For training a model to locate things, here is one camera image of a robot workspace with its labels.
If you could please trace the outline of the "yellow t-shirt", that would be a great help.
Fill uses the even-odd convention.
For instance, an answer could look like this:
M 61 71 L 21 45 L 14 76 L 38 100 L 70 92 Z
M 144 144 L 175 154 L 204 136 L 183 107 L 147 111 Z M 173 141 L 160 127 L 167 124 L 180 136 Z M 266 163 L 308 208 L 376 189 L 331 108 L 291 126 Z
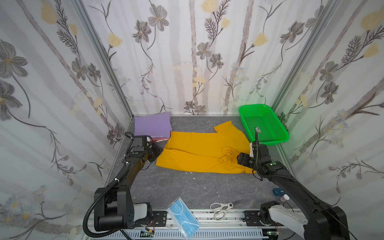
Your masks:
M 251 168 L 237 161 L 240 153 L 250 152 L 250 142 L 244 133 L 231 121 L 214 130 L 214 133 L 171 132 L 156 165 L 184 172 L 251 174 Z

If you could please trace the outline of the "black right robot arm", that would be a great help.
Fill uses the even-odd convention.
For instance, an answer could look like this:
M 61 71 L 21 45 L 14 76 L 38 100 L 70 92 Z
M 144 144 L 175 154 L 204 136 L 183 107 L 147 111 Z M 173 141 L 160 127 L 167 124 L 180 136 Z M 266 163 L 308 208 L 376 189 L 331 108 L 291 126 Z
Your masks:
M 266 145 L 253 142 L 251 150 L 252 155 L 238 155 L 238 164 L 281 188 L 300 209 L 295 212 L 276 201 L 264 203 L 259 210 L 261 224 L 279 223 L 305 240 L 350 239 L 347 216 L 340 207 L 331 206 L 306 189 L 281 162 L 272 160 Z

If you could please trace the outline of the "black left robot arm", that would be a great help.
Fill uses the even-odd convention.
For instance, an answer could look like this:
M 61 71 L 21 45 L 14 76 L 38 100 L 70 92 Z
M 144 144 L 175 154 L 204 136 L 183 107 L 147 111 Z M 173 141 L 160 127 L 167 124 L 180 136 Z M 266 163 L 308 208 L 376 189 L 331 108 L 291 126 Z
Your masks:
M 123 167 L 106 187 L 96 190 L 85 214 L 83 231 L 88 237 L 106 237 L 135 225 L 131 186 L 144 164 L 154 162 L 162 151 L 157 143 L 148 142 L 128 148 Z

